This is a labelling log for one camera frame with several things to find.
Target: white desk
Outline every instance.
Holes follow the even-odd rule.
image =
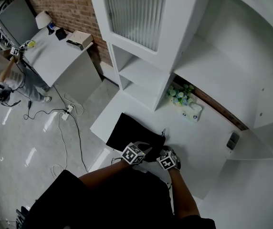
[[[238,129],[200,99],[197,102],[204,109],[199,121],[191,123],[180,116],[170,101],[163,102],[152,112],[119,91],[90,129],[107,142],[121,113],[133,117],[154,133],[160,134],[166,128],[165,145],[171,146],[180,157],[183,179],[193,196],[204,199],[230,154],[225,147],[228,133]],[[141,166],[170,182],[168,172],[162,170],[157,162],[143,162]]]
[[[60,41],[55,32],[49,35],[46,27],[41,29],[32,38],[36,45],[26,51],[25,59],[49,86],[57,84],[82,104],[101,83],[86,50],[93,43],[82,51],[70,47],[66,40],[72,33],[66,33]]]

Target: white box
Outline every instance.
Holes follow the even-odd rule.
[[[83,50],[89,45],[91,41],[93,41],[91,34],[82,31],[74,31],[66,43],[71,47]]]

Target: power strip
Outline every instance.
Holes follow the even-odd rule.
[[[68,109],[66,110],[67,113],[64,113],[64,114],[61,116],[61,118],[62,118],[63,120],[67,120],[67,118],[69,117],[69,115],[70,115],[71,111],[73,110],[73,108],[74,108],[73,105],[68,105]]]

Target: brick wall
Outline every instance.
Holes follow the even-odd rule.
[[[112,65],[107,44],[102,39],[91,0],[29,0],[36,13],[45,10],[58,27],[73,32],[84,31],[93,35],[94,45],[89,54],[94,62]]]

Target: lamp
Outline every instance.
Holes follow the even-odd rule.
[[[45,12],[42,11],[36,16],[36,22],[38,29],[42,29],[43,27],[47,27],[49,30],[49,35],[54,33],[54,30],[49,27],[49,24],[52,22],[52,18]]]

